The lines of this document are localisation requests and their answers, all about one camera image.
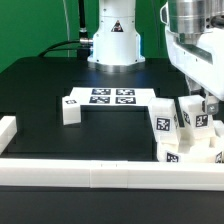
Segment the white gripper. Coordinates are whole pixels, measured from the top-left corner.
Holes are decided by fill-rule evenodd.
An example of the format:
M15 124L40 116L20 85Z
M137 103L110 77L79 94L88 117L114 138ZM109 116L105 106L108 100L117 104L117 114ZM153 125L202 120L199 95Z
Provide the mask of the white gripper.
M224 100L224 1L167 1L160 19L170 62L187 76L189 94L207 90L202 110L217 114Z

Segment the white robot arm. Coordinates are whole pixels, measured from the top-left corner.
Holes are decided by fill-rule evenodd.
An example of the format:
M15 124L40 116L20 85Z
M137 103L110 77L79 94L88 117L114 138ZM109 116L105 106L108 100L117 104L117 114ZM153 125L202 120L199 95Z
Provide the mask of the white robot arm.
M145 62L135 29L136 0L99 0L99 28L89 66L126 72ZM169 60L191 93L205 94L202 109L213 115L224 101L224 0L166 0L160 9Z

